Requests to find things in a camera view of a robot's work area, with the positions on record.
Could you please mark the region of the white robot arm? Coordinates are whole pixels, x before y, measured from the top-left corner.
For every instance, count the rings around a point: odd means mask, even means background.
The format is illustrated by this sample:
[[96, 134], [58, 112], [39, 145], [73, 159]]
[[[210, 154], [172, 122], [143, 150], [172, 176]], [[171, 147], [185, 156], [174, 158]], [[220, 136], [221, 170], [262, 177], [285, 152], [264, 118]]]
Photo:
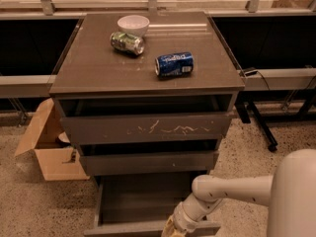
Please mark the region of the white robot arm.
[[267, 237], [316, 237], [316, 150], [286, 155], [269, 176], [221, 179], [200, 175], [175, 208], [161, 237], [185, 237], [224, 198], [267, 207]]

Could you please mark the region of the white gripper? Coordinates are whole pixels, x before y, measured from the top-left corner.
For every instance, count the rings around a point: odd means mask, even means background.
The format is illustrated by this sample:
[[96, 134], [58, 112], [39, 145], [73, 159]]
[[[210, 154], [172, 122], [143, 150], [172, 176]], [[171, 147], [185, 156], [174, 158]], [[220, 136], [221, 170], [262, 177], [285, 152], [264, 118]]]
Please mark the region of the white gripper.
[[182, 216], [171, 215], [161, 233], [161, 237], [186, 237], [185, 221]]

